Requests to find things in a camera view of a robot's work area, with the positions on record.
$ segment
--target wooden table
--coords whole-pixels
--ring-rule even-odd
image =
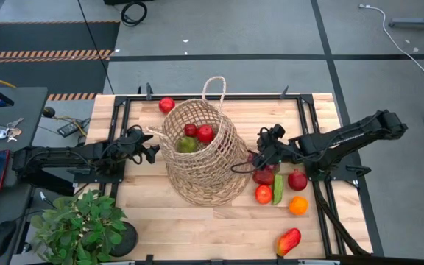
[[[96,97],[87,144],[107,139],[114,97]],[[321,131],[340,127],[332,94],[314,93],[314,101]],[[285,139],[302,135],[294,101],[225,100],[222,110],[232,119],[250,149],[256,149],[261,127],[279,123],[286,129]],[[120,133],[122,113],[119,111],[116,137]],[[133,102],[128,127],[134,124],[160,126],[163,118],[158,102]],[[158,138],[154,137],[146,146],[149,144],[158,144]],[[301,165],[283,163],[280,173],[286,176],[296,167],[302,169]],[[90,184],[89,187],[97,189],[99,185]],[[250,181],[243,193],[226,205],[197,207],[183,200],[170,185],[161,151],[152,165],[147,162],[135,165],[129,161],[116,205],[136,227],[139,241],[137,247],[121,260],[145,260],[147,254],[153,254],[155,260],[274,259],[277,237],[292,227],[300,230],[302,240],[285,258],[325,257],[311,185],[299,192],[285,185],[283,200],[278,205],[259,205],[254,199],[256,187],[257,184]],[[342,224],[361,247],[371,252],[357,190],[338,181],[333,182],[333,190]],[[307,213],[300,217],[293,216],[288,210],[290,200],[297,195],[309,201]],[[328,220],[327,223],[335,253],[333,226]]]

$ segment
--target green plant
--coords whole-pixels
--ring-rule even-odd
[[[126,216],[114,199],[98,195],[88,191],[81,199],[57,198],[54,209],[31,218],[38,229],[34,249],[40,258],[63,265],[97,265],[111,259],[109,253],[126,229],[121,221]]]

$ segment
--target cucumber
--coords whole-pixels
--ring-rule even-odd
[[[272,204],[276,205],[283,199],[283,176],[274,176],[274,186],[272,189]]]

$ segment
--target black pot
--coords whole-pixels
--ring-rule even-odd
[[[116,258],[129,254],[138,243],[138,233],[135,227],[128,222],[123,223],[126,230],[122,233],[122,241],[120,244],[114,246],[109,253]]]

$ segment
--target wicker basket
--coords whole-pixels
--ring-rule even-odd
[[[220,79],[223,93],[217,109],[205,99],[212,80]],[[204,85],[201,99],[189,99],[176,106],[164,119],[162,130],[146,130],[159,136],[161,152],[170,180],[177,192],[195,205],[215,206],[229,202],[244,189],[250,174],[235,174],[230,167],[247,160],[245,142],[233,122],[222,112],[227,89],[223,77],[211,77]],[[179,153],[176,143],[185,136],[184,126],[212,126],[215,138],[209,145],[199,144],[194,153]]]

